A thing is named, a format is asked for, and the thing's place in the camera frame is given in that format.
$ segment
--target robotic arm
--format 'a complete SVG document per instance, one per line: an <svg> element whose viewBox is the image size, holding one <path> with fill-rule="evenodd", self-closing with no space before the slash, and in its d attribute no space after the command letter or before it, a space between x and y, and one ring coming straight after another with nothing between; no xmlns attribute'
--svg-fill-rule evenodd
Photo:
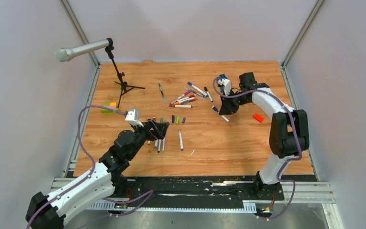
<svg viewBox="0 0 366 229"><path fill-rule="evenodd" d="M126 178L122 172L147 140L163 139L169 123L156 123L152 119L142 123L139 121L140 112L130 109L126 112L125 120L131 125L131 130L119 133L109 150L93 167L66 186L44 196L41 192L31 198L26 214L29 222L32 215L48 200L55 198L33 220L33 229L62 229L71 219L96 201L111 196L120 195L126 188Z"/></svg>
<svg viewBox="0 0 366 229"><path fill-rule="evenodd" d="M273 94L267 84L258 83L253 73L244 73L239 76L239 80L240 90L234 92L230 80L225 75L220 76L218 86L223 95L219 115L235 114L239 106L254 103L272 119L269 138L271 153L255 179L255 193L260 197L266 196L278 187L281 175L291 159L299 156L294 132L288 131L291 124L289 113L294 120L293 128L302 151L309 148L308 119L304 110L288 106Z"/></svg>

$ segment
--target wooden tabletop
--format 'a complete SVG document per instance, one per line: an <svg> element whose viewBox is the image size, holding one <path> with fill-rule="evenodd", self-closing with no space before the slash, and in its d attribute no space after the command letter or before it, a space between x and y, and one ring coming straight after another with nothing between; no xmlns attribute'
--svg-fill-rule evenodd
<svg viewBox="0 0 366 229"><path fill-rule="evenodd" d="M259 83L267 83L274 94L285 103L291 104L283 77L277 62L141 62L117 64L125 72L124 80L129 85L145 87L133 89L123 96L120 110L137 108L140 120L156 117L170 122L171 116L186 117L185 124L171 124L166 135L165 151L157 153L154 143L145 144L130 162L125 176L184 176L184 175L254 175L266 163L270 154L270 119L254 104L240 106L234 115L227 115L227 123L211 106L220 109L221 100L213 90L213 79L225 74L232 87L239 87L238 76L254 72ZM104 105L117 102L120 86L111 63L102 65L92 104ZM190 103L193 108L171 108L168 103L189 87L190 81L196 86L206 86L213 99L208 98ZM168 103L162 100L158 83L162 85ZM264 118L262 123L253 118L254 114ZM83 145L97 161L113 144L122 130L132 130L124 117L119 114L103 114L100 109L90 110L83 136ZM179 130L183 134L184 150L180 150ZM303 153L301 161L292 162L286 174L312 174L312 166ZM91 161L81 151L74 175L81 175L91 167Z"/></svg>

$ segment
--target microphone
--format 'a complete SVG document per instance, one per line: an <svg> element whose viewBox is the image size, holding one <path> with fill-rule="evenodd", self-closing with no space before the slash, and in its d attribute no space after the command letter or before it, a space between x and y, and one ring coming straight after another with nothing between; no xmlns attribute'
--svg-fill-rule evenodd
<svg viewBox="0 0 366 229"><path fill-rule="evenodd" d="M55 52L55 56L60 62L70 61L77 56L93 52L101 48L105 48L109 45L113 45L113 40L111 38L80 45L73 48L62 48Z"/></svg>

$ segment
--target black tripod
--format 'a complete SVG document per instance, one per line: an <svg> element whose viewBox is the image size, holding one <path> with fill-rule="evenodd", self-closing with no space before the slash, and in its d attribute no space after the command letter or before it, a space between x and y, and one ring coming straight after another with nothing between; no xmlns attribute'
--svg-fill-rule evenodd
<svg viewBox="0 0 366 229"><path fill-rule="evenodd" d="M119 70L116 66L116 62L114 62L114 56L113 56L113 53L112 53L112 50L114 49L113 40L111 38L107 38L107 40L109 41L109 46L107 46L104 50L106 51L109 58L112 60L114 68L116 69L116 72L117 72L117 77L119 78L119 81L120 81L120 82L116 82L116 81L114 81L114 82L121 86L120 98L119 98L119 102L117 104L117 108L119 108L120 107L120 102L121 102L121 97L123 95L127 94L127 92L131 91L134 88L138 88L138 89L145 89L145 88L144 87L137 87L137 86L130 86L130 85L127 84L127 82L122 80L122 77L125 76L125 75L124 75L124 73L119 72Z"/></svg>

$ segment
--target blue marker cap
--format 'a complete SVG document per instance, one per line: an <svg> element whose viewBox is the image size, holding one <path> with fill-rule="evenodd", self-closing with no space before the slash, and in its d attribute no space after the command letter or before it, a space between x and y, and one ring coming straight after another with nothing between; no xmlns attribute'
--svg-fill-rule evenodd
<svg viewBox="0 0 366 229"><path fill-rule="evenodd" d="M219 112L219 111L218 111L218 108L216 108L215 106L212 106L211 108L212 108L213 110L215 110L216 112Z"/></svg>

